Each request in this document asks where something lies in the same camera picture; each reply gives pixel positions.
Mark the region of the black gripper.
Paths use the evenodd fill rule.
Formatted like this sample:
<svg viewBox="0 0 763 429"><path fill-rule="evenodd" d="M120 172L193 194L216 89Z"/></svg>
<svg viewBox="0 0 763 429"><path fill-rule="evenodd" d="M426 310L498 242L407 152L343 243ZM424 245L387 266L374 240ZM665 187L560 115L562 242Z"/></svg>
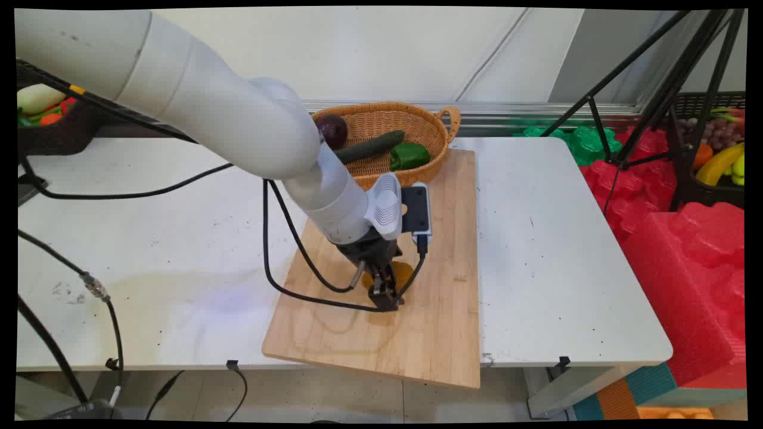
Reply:
<svg viewBox="0 0 763 429"><path fill-rule="evenodd" d="M352 243L338 244L337 249L354 265L355 272L349 283L354 290L365 271L371 275L368 298L379 312L395 312L399 309L397 274L392 266L393 258L402 256L397 239L387 240L376 228Z"/></svg>

